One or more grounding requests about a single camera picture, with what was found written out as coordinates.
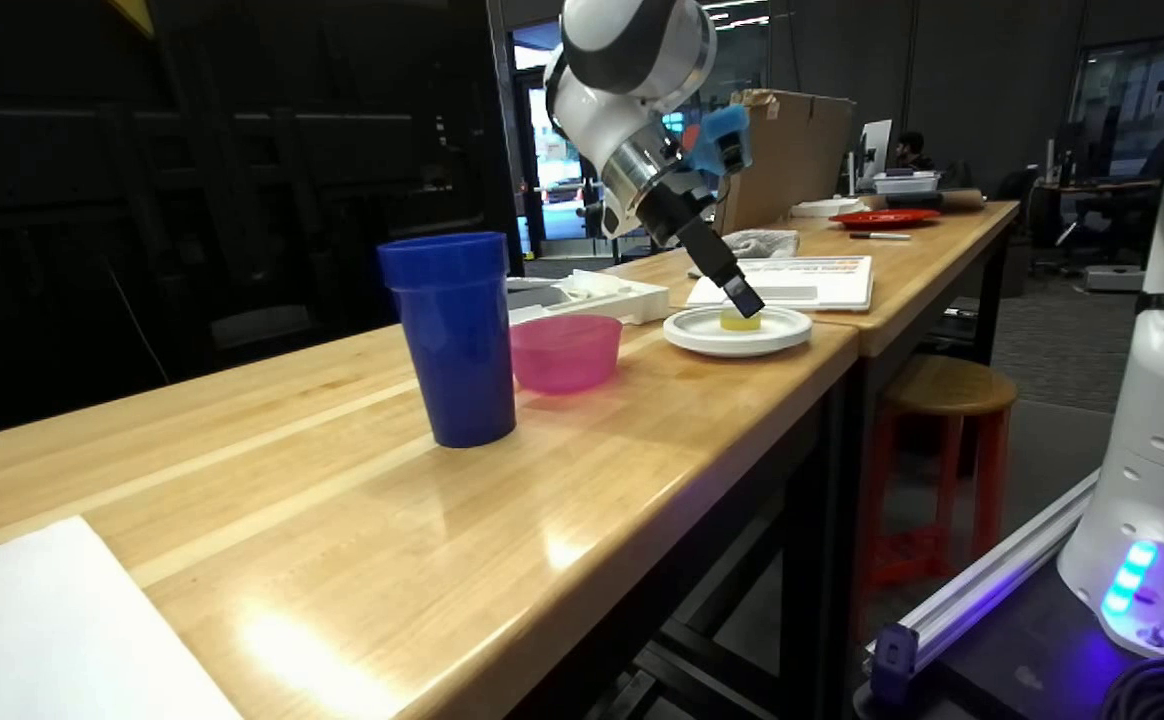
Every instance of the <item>cardboard box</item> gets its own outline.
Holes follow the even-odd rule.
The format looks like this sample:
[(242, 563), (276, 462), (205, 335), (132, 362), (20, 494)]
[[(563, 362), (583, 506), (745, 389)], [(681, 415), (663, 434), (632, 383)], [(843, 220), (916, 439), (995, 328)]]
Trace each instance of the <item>cardboard box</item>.
[(753, 164), (730, 179), (718, 207), (722, 233), (787, 222), (801, 200), (838, 193), (850, 148), (861, 136), (858, 101), (787, 89), (745, 89)]

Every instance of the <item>floor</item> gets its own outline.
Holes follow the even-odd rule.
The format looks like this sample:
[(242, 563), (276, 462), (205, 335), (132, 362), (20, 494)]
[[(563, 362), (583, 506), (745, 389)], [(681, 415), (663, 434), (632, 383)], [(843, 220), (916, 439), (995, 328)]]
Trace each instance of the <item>floor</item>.
[[(1084, 293), (1080, 279), (1032, 273), (1023, 293), (1004, 295), (995, 330), (995, 366), (1020, 383), (1014, 415), (1014, 478), (1008, 478), (1008, 531), (1084, 478), (1113, 427), (1121, 371), (1130, 359), (1138, 295)], [(889, 517), (923, 517), (931, 493), (922, 478), (901, 478), (889, 494)], [(877, 595), (867, 608), (874, 627), (901, 619), (941, 582), (911, 582)], [(781, 622), (781, 571), (775, 563), (756, 580), (745, 604), (718, 633), (718, 645), (775, 671)], [(653, 699), (641, 714), (688, 714), (674, 699)]]

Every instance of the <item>wooden table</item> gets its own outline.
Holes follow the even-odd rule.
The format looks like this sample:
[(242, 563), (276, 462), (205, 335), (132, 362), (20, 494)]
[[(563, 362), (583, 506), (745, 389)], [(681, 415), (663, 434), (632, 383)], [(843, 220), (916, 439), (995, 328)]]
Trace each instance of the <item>wooden table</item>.
[(520, 391), (511, 434), (452, 451), (379, 328), (0, 433), (0, 539), (84, 517), (243, 714), (504, 714), (858, 349), (822, 323), (705, 359), (630, 328), (620, 381)]
[[(805, 604), (815, 608), (815, 622), (805, 633), (783, 633), (783, 659), (811, 659), (801, 683), (822, 689), (805, 690), (822, 702), (805, 706), (805, 714), (833, 714), (843, 706), (852, 690), (852, 627), (858, 627), (858, 592), (865, 586), (861, 571), (861, 487), (865, 487), (865, 456), (867, 456), (867, 424), (882, 389), (901, 371), (901, 362), (922, 349), (928, 323), (923, 314), (950, 295), (950, 287), (967, 274), (977, 261), (986, 261), (982, 274), (982, 313), (977, 340), (964, 354), (990, 359), (999, 304), (999, 273), (1004, 273), (1004, 226), (1015, 220), (1014, 200), (993, 200), (982, 210), (945, 210), (928, 226), (911, 226), (908, 238), (852, 238), (843, 226), (827, 220), (801, 220), (805, 254), (874, 254), (877, 295), (867, 313), (815, 313), (815, 330), (824, 328), (858, 328), (861, 362), (843, 381), (840, 404), (840, 446), (838, 466), (840, 485), (824, 487), (811, 506), (827, 506), (824, 517), (805, 517), (801, 523), (815, 523), (822, 550), (783, 550), (783, 574), (801, 574), (809, 592)], [(692, 261), (684, 250), (662, 250), (637, 265), (615, 269), (632, 279), (653, 279), (678, 287), (674, 306), (684, 304), (684, 274)]]

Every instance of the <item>white paper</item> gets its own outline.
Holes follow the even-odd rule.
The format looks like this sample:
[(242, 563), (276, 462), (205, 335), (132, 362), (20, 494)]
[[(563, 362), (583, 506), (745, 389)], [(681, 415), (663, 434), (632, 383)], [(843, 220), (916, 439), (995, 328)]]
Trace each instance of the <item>white paper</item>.
[(80, 517), (0, 542), (0, 720), (242, 714)]

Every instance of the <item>white plate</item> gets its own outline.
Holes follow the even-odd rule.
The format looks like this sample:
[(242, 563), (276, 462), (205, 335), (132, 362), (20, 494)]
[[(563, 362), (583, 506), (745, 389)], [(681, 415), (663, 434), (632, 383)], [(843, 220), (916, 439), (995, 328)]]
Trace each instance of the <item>white plate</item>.
[(723, 328), (722, 313), (722, 304), (674, 313), (663, 340), (700, 354), (774, 354), (811, 340), (811, 314), (796, 306), (763, 306), (756, 330)]

